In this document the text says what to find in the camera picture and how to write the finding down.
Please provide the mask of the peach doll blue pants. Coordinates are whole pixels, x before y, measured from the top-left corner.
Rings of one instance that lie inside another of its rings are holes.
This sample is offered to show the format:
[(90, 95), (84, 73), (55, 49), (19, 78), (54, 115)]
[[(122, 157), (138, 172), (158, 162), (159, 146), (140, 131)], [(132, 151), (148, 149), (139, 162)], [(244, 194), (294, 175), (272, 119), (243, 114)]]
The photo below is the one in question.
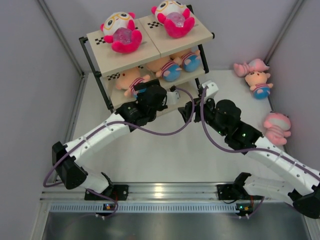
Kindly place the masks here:
[(153, 72), (157, 78), (162, 78), (167, 82), (174, 82), (181, 75), (181, 63), (180, 57), (171, 59), (169, 56), (166, 56), (148, 62), (146, 68)]
[(146, 83), (151, 80), (149, 74), (141, 75), (138, 67), (124, 70), (119, 74), (119, 77), (115, 81), (115, 88), (118, 90), (124, 90), (124, 96), (131, 98), (137, 95), (137, 91), (134, 86), (140, 83)]
[(263, 100), (270, 95), (271, 89), (273, 88), (272, 83), (267, 83), (270, 77), (270, 73), (261, 71), (253, 71), (245, 76), (244, 80), (248, 84), (255, 99)]

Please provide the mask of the white pink panda plush glasses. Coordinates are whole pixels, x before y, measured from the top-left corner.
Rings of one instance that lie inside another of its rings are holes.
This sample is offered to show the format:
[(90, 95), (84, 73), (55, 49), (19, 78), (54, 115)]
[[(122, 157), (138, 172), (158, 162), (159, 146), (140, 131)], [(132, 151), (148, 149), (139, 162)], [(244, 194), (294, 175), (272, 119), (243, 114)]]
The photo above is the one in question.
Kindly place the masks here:
[(143, 36), (136, 29), (135, 17), (133, 12), (115, 12), (100, 25), (103, 40), (111, 44), (114, 52), (129, 54), (141, 45)]

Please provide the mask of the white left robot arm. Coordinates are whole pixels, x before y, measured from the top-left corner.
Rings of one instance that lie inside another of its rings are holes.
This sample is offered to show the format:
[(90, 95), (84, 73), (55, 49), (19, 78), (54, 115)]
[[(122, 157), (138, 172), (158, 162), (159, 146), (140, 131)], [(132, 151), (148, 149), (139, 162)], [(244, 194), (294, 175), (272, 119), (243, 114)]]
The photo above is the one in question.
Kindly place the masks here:
[(95, 191), (102, 200), (113, 194), (114, 184), (103, 172), (86, 167), (92, 155), (121, 136), (131, 133), (133, 126), (145, 126), (155, 120), (157, 112), (167, 108), (168, 92), (158, 80), (138, 84), (134, 101), (123, 103), (103, 123), (80, 138), (52, 146), (52, 165), (68, 190), (81, 187)]

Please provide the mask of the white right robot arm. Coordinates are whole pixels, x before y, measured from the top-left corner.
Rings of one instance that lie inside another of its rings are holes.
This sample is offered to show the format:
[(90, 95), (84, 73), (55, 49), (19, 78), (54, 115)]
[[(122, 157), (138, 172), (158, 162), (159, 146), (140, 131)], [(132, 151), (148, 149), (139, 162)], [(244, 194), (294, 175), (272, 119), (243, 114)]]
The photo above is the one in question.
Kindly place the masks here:
[(184, 121), (193, 118), (220, 150), (241, 153), (263, 164), (282, 178), (281, 181), (241, 173), (233, 192), (240, 199), (248, 195), (282, 201), (302, 215), (320, 217), (320, 172), (310, 168), (271, 143), (253, 126), (241, 121), (241, 110), (231, 100), (196, 98), (178, 108)]

